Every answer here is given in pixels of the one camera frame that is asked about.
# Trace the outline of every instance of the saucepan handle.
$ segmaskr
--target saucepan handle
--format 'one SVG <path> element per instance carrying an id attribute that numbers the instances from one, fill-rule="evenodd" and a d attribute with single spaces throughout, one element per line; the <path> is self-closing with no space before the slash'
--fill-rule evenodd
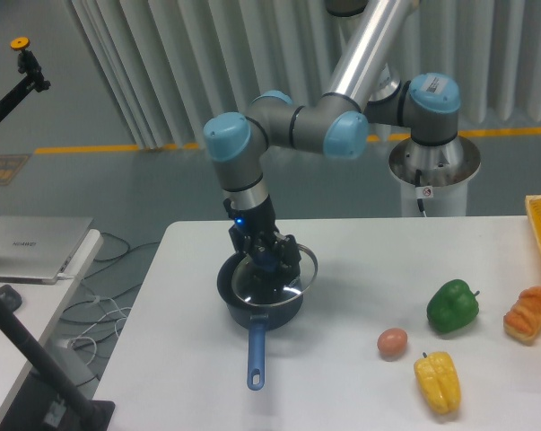
<path id="1" fill-rule="evenodd" d="M 259 391 L 264 387 L 267 326 L 267 314 L 254 314 L 250 317 L 247 385 L 252 391 Z"/>

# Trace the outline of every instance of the white table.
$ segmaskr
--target white table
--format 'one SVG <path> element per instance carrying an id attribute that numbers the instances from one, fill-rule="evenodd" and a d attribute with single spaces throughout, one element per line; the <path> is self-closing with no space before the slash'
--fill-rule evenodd
<path id="1" fill-rule="evenodd" d="M 52 286 L 9 283 L 22 297 L 15 316 L 41 345 L 47 342 L 101 245 L 99 231 L 90 230 L 65 269 L 65 274 L 73 278 Z M 0 424 L 30 369 L 31 364 L 0 331 Z"/>
<path id="2" fill-rule="evenodd" d="M 541 431 L 541 334 L 524 347 L 502 326 L 519 292 L 541 284 L 525 217 L 277 225 L 316 253 L 319 269 L 299 314 L 266 337 L 264 389 L 247 389 L 247 332 L 216 291 L 230 222 L 176 223 L 95 395 L 117 403 L 111 430 Z M 481 312 L 438 336 L 425 308 L 453 278 L 481 291 Z M 407 330 L 408 349 L 386 362 L 376 341 L 395 326 Z M 445 418 L 425 405 L 413 369 L 440 350 L 456 364 L 463 398 Z"/>

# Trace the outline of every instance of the label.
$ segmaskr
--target label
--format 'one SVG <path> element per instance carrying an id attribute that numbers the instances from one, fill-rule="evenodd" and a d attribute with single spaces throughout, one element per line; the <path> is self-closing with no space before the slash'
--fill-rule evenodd
<path id="1" fill-rule="evenodd" d="M 48 408 L 48 412 L 43 419 L 43 423 L 57 429 L 58 426 L 61 424 L 61 419 L 63 419 L 65 412 L 65 406 L 53 401 L 51 403 L 51 406 Z"/>
<path id="2" fill-rule="evenodd" d="M 425 81 L 420 87 L 420 90 L 422 92 L 433 92 L 434 94 L 440 94 L 441 92 L 443 92 L 443 89 L 446 88 L 448 81 L 448 78 L 442 78 L 436 75 L 428 75 L 428 77 L 425 78 Z"/>
<path id="3" fill-rule="evenodd" d="M 431 199 L 433 198 L 433 187 L 432 186 L 422 186 L 415 188 L 415 198 L 416 199 Z"/>
<path id="4" fill-rule="evenodd" d="M 385 88 L 386 85 L 389 84 L 392 77 L 389 74 L 389 66 L 388 63 L 384 66 L 384 70 L 381 71 L 380 78 L 378 78 L 378 90 L 381 90 L 382 88 Z"/>

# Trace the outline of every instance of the black stand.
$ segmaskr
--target black stand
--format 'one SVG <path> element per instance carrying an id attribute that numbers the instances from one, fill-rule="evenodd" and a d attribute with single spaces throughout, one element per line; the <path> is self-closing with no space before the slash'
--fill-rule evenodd
<path id="1" fill-rule="evenodd" d="M 65 430 L 106 431 L 115 410 L 112 401 L 87 400 L 45 349 L 0 300 L 0 330 L 39 371 L 41 378 L 66 401 L 76 414 Z"/>
<path id="2" fill-rule="evenodd" d="M 14 110 L 30 92 L 33 90 L 42 92 L 43 90 L 48 90 L 51 86 L 49 81 L 45 81 L 45 77 L 41 73 L 39 62 L 35 56 L 33 56 L 31 51 L 22 49 L 19 53 L 17 63 L 19 66 L 19 73 L 27 75 L 22 78 L 22 80 L 15 85 L 3 99 L 1 99 L 0 122 L 9 115 L 9 113 Z"/>

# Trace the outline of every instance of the white curtain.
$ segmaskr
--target white curtain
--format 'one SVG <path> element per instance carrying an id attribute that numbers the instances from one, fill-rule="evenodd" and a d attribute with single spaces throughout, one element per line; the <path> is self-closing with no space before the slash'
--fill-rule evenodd
<path id="1" fill-rule="evenodd" d="M 322 0 L 73 0 L 142 148 L 202 142 L 202 126 L 267 90 L 314 103 L 351 28 Z M 458 81 L 462 114 L 541 120 L 541 0 L 423 0 L 389 63 Z"/>

